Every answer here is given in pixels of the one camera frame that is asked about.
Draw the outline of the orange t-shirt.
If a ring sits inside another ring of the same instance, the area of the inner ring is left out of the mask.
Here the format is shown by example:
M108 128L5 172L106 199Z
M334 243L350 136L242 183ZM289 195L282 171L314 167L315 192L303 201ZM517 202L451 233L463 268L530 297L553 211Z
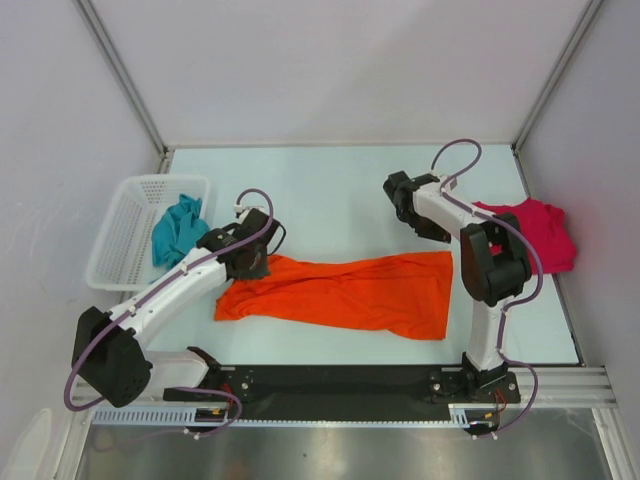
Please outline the orange t-shirt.
M214 319L266 316L420 341L446 337L453 284L449 251L402 253L347 263L275 254L270 274L238 280L216 302Z

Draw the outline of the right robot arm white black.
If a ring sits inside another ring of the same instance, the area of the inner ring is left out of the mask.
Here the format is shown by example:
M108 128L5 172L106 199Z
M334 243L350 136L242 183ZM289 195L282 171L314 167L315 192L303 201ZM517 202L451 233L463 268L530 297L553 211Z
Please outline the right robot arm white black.
M461 388L484 401L508 373L503 358L508 305L531 279L520 225L512 214L495 215L451 193L448 178L427 173L393 173L383 190L399 221L420 238L460 246L463 286L473 299L471 336L462 354Z

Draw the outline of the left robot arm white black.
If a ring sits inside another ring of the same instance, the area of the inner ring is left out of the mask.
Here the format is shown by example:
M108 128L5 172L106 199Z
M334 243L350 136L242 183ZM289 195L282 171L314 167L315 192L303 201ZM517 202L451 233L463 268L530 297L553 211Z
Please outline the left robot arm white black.
M110 310L91 307L76 329L72 374L116 408L143 393L186 387L197 398L214 397L221 376L199 347L154 352L153 339L191 302L231 280L268 274L268 245L281 224L257 207L237 222L206 232L194 248L146 290Z

